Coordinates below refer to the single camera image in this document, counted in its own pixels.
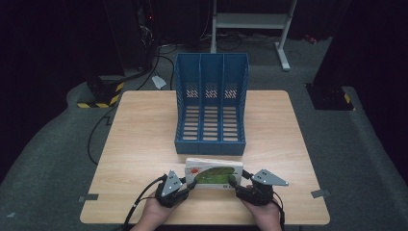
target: metal stand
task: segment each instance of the metal stand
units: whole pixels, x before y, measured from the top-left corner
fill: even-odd
[[[288,13],[217,13],[217,0],[214,0],[213,30],[211,40],[211,53],[217,52],[217,28],[252,28],[252,29],[281,29],[282,36],[275,42],[275,48],[284,71],[290,71],[288,59],[283,46],[288,35],[297,0],[292,0]]]

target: wooden table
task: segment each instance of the wooden table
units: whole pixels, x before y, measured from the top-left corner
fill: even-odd
[[[188,157],[243,162],[251,173],[266,168],[289,182],[275,186],[286,212],[286,224],[326,224],[330,217],[302,138],[291,100],[281,90],[249,90],[245,104],[246,147],[243,156],[178,155],[175,91],[126,91],[106,141],[85,202],[84,223],[122,223],[141,191],[174,169],[184,176]],[[155,191],[153,186],[149,193]],[[144,201],[131,218],[136,223]],[[234,191],[194,190],[166,224],[253,224]]]

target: yellow black hazard tape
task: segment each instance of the yellow black hazard tape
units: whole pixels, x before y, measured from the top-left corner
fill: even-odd
[[[77,102],[78,108],[110,108],[113,107],[117,100],[119,99],[120,92],[123,89],[124,83],[121,83],[116,86],[115,91],[112,93],[112,96],[109,97],[109,100],[103,102],[98,102],[96,99],[95,102]]]

